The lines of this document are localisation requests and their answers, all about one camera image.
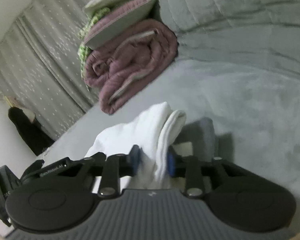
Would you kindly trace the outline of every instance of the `metal screw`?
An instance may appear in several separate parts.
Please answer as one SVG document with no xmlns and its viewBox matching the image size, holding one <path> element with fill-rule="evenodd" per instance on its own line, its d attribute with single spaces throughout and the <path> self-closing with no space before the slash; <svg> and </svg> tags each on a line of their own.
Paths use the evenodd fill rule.
<svg viewBox="0 0 300 240">
<path fill-rule="evenodd" d="M 100 195 L 102 196 L 111 196 L 115 193 L 115 189 L 112 187 L 103 187 L 100 190 Z"/>
<path fill-rule="evenodd" d="M 187 190 L 187 194 L 189 197 L 198 197 L 202 195 L 202 193 L 203 193 L 202 190 L 197 187 L 192 187 Z"/>
</svg>

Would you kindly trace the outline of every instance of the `gray pillow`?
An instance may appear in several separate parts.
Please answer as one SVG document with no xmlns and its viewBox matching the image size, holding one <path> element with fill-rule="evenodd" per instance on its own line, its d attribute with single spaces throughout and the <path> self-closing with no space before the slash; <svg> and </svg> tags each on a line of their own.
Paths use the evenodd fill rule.
<svg viewBox="0 0 300 240">
<path fill-rule="evenodd" d="M 174 32 L 251 25 L 300 26 L 300 0 L 159 0 L 160 17 Z"/>
</svg>

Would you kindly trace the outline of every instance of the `stack of folded blankets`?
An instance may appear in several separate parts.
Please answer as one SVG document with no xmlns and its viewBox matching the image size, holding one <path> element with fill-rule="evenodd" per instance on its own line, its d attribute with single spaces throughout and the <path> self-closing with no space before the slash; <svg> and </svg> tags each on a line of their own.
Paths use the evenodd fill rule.
<svg viewBox="0 0 300 240">
<path fill-rule="evenodd" d="M 147 18 L 157 0 L 91 0 L 80 31 L 81 77 L 100 89 L 101 110 L 113 114 L 172 62 L 177 38 Z"/>
</svg>

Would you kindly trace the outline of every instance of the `gray bed sheet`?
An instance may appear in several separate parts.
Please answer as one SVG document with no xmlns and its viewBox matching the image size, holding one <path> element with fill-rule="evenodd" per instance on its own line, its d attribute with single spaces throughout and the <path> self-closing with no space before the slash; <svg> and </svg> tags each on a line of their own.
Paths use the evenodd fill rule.
<svg viewBox="0 0 300 240">
<path fill-rule="evenodd" d="M 103 129 L 167 101 L 187 123 L 213 120 L 221 157 L 288 188 L 297 199 L 290 227 L 300 231 L 298 32 L 255 25 L 178 35 L 179 56 L 159 78 L 112 116 L 95 105 L 45 153 L 45 164 L 84 157 Z"/>
</svg>

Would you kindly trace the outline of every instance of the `folded white towel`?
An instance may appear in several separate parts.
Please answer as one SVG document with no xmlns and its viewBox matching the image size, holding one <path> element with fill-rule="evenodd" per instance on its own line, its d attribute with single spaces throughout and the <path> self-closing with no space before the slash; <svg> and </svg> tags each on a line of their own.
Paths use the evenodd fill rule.
<svg viewBox="0 0 300 240">
<path fill-rule="evenodd" d="M 89 149 L 86 157 L 97 152 L 107 156 L 118 153 L 128 154 L 134 144 L 142 148 L 144 155 L 138 174 L 133 178 L 121 178 L 121 189 L 159 189 L 171 187 L 166 172 L 166 156 L 183 125 L 186 114 L 181 110 L 172 111 L 167 102 L 153 105 L 143 111 L 130 123 L 121 123 L 103 130 Z M 93 192 L 98 191 L 97 179 Z"/>
</svg>

